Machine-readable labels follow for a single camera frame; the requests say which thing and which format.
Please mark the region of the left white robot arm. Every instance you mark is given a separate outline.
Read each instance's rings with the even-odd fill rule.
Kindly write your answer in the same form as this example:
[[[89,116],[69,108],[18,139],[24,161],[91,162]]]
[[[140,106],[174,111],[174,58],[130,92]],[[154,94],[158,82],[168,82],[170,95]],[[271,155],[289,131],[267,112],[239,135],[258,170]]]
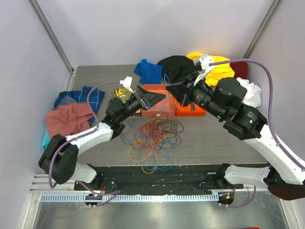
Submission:
[[[165,98],[164,94],[137,86],[126,102],[118,97],[112,98],[108,102],[106,116],[95,127],[68,137],[60,134],[53,136],[38,162],[49,176],[50,187],[73,180],[85,183],[90,190],[97,190],[102,183],[98,172],[93,166],[78,163],[78,157],[92,147],[119,136],[127,118],[139,109],[154,107]]]

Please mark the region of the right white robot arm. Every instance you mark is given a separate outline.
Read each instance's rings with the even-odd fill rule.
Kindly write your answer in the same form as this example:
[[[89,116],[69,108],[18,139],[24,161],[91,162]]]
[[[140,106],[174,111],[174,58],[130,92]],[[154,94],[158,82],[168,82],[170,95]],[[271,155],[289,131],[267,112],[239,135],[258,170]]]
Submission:
[[[196,81],[197,73],[184,81],[166,86],[166,90],[182,106],[198,105],[219,122],[231,135],[244,141],[259,152],[269,163],[266,167],[239,167],[222,164],[215,176],[216,185],[251,185],[267,188],[284,200],[296,200],[305,196],[304,165],[295,154],[287,156],[280,148],[280,141],[270,131],[270,122],[254,107],[243,103],[247,89],[235,78],[223,78],[215,89]]]

